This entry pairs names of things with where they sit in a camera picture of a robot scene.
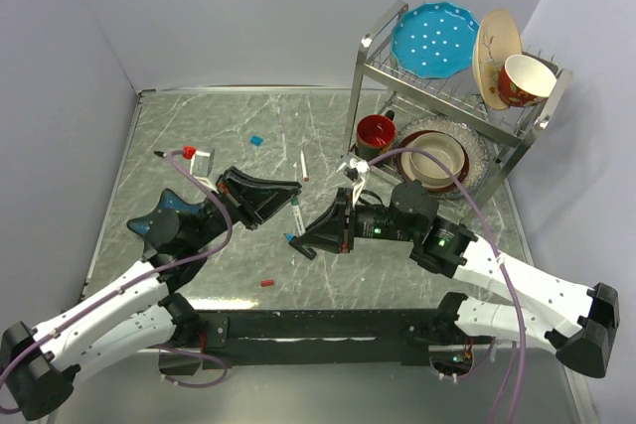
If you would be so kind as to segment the white green marker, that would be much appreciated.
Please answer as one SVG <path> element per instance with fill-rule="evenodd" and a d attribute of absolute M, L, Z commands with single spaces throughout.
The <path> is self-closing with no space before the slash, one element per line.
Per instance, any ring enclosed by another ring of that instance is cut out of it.
<path fill-rule="evenodd" d="M 292 213 L 296 223 L 297 235 L 301 236 L 305 233 L 305 225 L 304 225 L 304 220 L 300 210 L 300 206 L 292 206 Z"/>

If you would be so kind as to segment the white red acrylic marker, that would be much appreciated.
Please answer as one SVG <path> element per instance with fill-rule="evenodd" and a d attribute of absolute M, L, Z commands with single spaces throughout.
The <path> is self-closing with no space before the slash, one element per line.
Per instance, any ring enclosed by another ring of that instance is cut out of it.
<path fill-rule="evenodd" d="M 306 156 L 304 151 L 301 149 L 300 150 L 300 164 L 301 164 L 301 174 L 302 174 L 302 179 L 303 182 L 309 182 L 309 174 L 308 174 L 308 169 L 307 169 L 307 162 L 306 162 Z"/>

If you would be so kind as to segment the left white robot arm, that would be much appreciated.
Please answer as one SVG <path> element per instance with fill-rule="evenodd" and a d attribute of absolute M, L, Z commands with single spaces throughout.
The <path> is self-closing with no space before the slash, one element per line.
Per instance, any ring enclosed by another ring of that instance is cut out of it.
<path fill-rule="evenodd" d="M 213 254 L 209 243 L 255 229 L 301 192 L 297 182 L 225 170 L 206 198 L 190 204 L 162 192 L 155 209 L 130 220 L 144 242 L 142 257 L 119 278 L 60 315 L 30 328 L 18 322 L 1 338 L 1 382 L 28 421 L 59 408 L 79 384 L 139 350 L 189 344 L 198 316 L 179 289 Z"/>

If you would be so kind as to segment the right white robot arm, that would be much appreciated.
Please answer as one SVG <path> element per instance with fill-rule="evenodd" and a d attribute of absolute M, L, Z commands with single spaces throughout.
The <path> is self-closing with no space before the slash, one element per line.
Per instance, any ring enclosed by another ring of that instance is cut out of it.
<path fill-rule="evenodd" d="M 515 341 L 545 350 L 587 377 L 606 375 L 620 321 L 616 289 L 602 282 L 568 282 L 496 253 L 486 238 L 437 212 L 437 201 L 418 182 L 395 186 L 385 206 L 357 205 L 352 189 L 341 188 L 333 204 L 290 244 L 314 258 L 316 250 L 349 253 L 356 239 L 408 242 L 410 259 L 422 269 L 506 301 L 496 305 L 447 294 L 434 320 L 443 341 L 457 343 L 465 335 Z"/>

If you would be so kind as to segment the blue pen cap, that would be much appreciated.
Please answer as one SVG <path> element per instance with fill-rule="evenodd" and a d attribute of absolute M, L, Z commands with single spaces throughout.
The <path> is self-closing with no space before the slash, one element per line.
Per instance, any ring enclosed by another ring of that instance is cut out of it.
<path fill-rule="evenodd" d="M 252 135 L 252 136 L 250 137 L 249 142 L 250 142 L 252 145 L 254 145 L 254 146 L 260 146 L 260 145 L 262 144 L 262 142 L 263 142 L 263 139 L 262 139 L 261 137 L 259 137 L 259 136 Z"/>

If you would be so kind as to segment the black blue highlighter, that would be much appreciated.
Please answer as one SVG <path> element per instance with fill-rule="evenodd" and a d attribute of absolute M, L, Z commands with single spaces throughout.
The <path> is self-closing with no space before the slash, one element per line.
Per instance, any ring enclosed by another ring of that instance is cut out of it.
<path fill-rule="evenodd" d="M 303 255 L 304 257 L 308 258 L 309 260 L 314 260 L 317 252 L 306 245 L 303 245 L 299 242 L 299 238 L 291 233 L 285 233 L 284 234 L 285 239 L 287 241 L 287 243 L 297 252 L 299 252 L 301 255 Z"/>

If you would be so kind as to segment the blue star dish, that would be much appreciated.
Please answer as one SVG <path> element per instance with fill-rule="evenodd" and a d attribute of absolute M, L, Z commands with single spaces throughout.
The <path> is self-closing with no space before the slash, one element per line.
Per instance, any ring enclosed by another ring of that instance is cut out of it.
<path fill-rule="evenodd" d="M 173 216 L 191 217 L 201 212 L 203 208 L 203 202 L 189 203 L 171 189 L 164 189 L 155 208 L 146 215 L 129 219 L 126 227 L 140 238 L 145 238 L 154 228 L 159 228 L 164 221 L 172 223 Z"/>

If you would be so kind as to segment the red rimmed plate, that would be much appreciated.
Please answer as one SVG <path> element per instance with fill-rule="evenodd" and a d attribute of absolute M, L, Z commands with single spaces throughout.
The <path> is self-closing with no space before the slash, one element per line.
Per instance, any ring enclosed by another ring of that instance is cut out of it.
<path fill-rule="evenodd" d="M 428 152 L 441 161 L 459 181 L 467 175 L 467 153 L 457 140 L 446 133 L 433 130 L 416 131 L 403 139 L 399 147 L 411 147 Z M 427 156 L 411 152 L 401 153 L 397 165 L 405 178 L 420 181 L 429 191 L 449 192 L 455 187 L 450 177 Z"/>

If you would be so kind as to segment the black base bar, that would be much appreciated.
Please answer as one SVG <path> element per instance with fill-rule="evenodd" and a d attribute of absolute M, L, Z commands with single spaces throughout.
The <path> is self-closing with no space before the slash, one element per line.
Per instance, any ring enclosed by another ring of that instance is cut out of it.
<path fill-rule="evenodd" d="M 201 311 L 168 346 L 228 366 L 398 362 L 427 365 L 432 347 L 485 345 L 433 309 Z"/>

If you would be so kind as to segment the beige bowl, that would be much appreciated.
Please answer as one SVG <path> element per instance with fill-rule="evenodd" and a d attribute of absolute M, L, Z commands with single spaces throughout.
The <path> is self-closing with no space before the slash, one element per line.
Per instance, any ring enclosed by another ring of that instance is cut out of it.
<path fill-rule="evenodd" d="M 445 133 L 423 133 L 411 141 L 409 146 L 432 155 L 454 176 L 462 171 L 466 161 L 466 153 L 462 146 Z M 442 189 L 453 183 L 437 163 L 426 155 L 409 152 L 406 164 L 410 167 L 413 177 L 429 189 Z"/>

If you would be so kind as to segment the steel dish rack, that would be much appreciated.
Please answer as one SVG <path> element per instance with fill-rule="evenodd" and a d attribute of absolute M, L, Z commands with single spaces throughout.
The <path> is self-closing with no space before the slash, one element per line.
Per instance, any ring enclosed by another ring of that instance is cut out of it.
<path fill-rule="evenodd" d="M 390 52 L 389 28 L 395 26 L 406 12 L 407 4 L 396 1 L 371 27 L 371 32 L 363 37 L 358 47 L 343 153 L 357 153 L 355 128 L 359 121 L 363 81 L 366 78 L 374 80 L 389 93 L 378 112 L 393 110 L 398 128 L 426 116 L 443 116 L 474 129 L 485 140 L 492 156 L 487 177 L 475 194 L 468 192 L 482 208 L 506 185 L 510 173 L 548 127 L 572 80 L 572 72 L 535 55 L 534 59 L 556 75 L 556 87 L 551 96 L 532 108 L 491 109 L 479 94 L 472 69 L 446 79 L 425 79 L 397 65 Z"/>

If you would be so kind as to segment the glass patterned plate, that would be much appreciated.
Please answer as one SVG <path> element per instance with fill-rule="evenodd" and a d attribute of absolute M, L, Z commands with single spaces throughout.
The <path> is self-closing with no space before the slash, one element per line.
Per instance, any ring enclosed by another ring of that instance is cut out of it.
<path fill-rule="evenodd" d="M 470 194 L 475 194 L 486 180 L 492 159 L 485 140 L 463 123 L 443 116 L 426 116 L 400 127 L 395 147 L 405 147 L 425 131 L 448 134 L 463 147 L 467 158 L 464 166 L 466 175 L 461 182 Z"/>

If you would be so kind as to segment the blue polka dot plate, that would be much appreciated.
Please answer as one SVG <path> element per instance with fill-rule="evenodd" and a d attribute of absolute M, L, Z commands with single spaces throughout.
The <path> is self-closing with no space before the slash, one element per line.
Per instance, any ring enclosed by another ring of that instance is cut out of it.
<path fill-rule="evenodd" d="M 424 3 L 406 12 L 392 31 L 391 53 L 404 71 L 446 79 L 472 64 L 480 23 L 450 2 Z"/>

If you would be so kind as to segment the red floral bowl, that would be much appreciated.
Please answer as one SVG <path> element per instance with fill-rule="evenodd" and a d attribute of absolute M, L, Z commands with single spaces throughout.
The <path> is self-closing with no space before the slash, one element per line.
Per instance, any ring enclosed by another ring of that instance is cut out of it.
<path fill-rule="evenodd" d="M 508 106 L 535 106 L 551 95 L 556 84 L 556 75 L 539 60 L 512 55 L 499 72 L 499 97 Z"/>

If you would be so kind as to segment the cream floral plate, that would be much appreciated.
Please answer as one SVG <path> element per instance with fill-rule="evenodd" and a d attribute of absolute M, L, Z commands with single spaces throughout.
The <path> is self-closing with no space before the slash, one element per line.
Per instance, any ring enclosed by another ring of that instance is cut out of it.
<path fill-rule="evenodd" d="M 508 108 L 499 96 L 499 72 L 508 57 L 521 52 L 522 41 L 512 14 L 506 9 L 489 12 L 479 27 L 472 55 L 473 76 L 489 108 Z"/>

